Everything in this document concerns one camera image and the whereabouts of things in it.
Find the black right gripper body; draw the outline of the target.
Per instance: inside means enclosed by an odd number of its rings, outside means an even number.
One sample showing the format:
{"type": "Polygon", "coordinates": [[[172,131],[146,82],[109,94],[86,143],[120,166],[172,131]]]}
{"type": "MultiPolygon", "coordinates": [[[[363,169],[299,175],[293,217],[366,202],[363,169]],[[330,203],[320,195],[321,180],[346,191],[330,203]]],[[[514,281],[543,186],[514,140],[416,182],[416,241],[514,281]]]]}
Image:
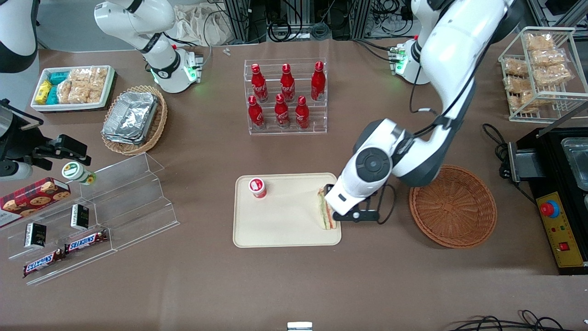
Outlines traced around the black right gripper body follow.
{"type": "Polygon", "coordinates": [[[56,156],[51,139],[40,131],[44,120],[1,100],[1,161],[44,159],[56,156]]]}

